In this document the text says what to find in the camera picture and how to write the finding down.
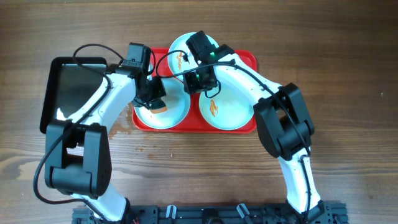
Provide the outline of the green orange sponge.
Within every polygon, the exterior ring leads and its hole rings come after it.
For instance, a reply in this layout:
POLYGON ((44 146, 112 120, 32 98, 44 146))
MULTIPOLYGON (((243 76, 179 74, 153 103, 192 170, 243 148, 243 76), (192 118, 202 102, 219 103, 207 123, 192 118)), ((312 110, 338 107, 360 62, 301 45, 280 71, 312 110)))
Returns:
POLYGON ((150 112, 153 114, 163 113, 167 111, 167 105, 163 100, 156 100, 150 104, 150 112))

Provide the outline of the white plate top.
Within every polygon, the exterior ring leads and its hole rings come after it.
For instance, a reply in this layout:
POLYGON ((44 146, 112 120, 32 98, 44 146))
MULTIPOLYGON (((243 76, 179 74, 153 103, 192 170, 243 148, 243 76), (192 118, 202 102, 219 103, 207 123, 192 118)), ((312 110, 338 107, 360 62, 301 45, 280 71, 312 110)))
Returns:
POLYGON ((190 52, 186 41, 193 35, 194 32, 186 33, 178 37, 169 48, 169 52, 174 50, 182 50, 182 52, 175 52, 167 56, 169 69, 173 75, 184 72, 186 70, 198 66, 190 52))

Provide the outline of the white plate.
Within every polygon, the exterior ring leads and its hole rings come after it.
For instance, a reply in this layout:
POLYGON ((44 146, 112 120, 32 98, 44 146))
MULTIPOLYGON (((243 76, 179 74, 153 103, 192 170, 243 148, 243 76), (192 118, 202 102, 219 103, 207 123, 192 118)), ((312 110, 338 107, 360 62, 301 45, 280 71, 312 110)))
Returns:
POLYGON ((166 95, 161 98, 167 110, 151 113, 144 107, 135 107, 132 113, 134 125, 141 129, 170 129, 180 124, 190 110, 190 96, 184 92, 183 83, 177 78, 161 79, 166 95))
POLYGON ((221 91, 214 88, 200 93, 198 105, 205 121, 214 128, 231 131, 242 128, 253 117, 252 105, 235 87, 221 84, 221 91))
POLYGON ((173 75, 184 72, 186 70, 198 66, 190 52, 186 41, 193 35, 194 32, 186 33, 178 37, 169 48, 169 52, 174 50, 182 50, 182 52, 175 52, 167 56, 169 69, 173 75))

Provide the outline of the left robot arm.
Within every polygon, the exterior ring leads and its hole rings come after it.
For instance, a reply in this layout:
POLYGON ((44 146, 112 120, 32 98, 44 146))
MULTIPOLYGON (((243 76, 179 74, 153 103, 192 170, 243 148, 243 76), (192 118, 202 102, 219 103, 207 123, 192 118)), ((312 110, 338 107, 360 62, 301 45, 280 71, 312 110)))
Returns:
POLYGON ((52 60, 40 120, 45 154, 35 175, 66 203, 84 203, 88 222, 139 222, 129 200, 111 184, 108 133, 129 103, 166 109, 162 81, 152 78, 154 65, 153 51, 137 43, 115 64, 77 54, 52 60))

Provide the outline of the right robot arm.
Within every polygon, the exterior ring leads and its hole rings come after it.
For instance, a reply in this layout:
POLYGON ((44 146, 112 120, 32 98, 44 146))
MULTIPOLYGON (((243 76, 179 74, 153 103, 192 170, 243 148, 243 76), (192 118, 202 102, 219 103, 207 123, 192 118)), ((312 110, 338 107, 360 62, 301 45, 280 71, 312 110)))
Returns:
POLYGON ((320 201, 310 167, 315 128, 298 86, 264 78, 231 47, 212 44, 202 30, 185 43, 196 67, 183 72, 184 90, 207 93, 227 83, 243 94, 253 107, 261 144, 279 160, 288 203, 297 213, 309 214, 320 201))

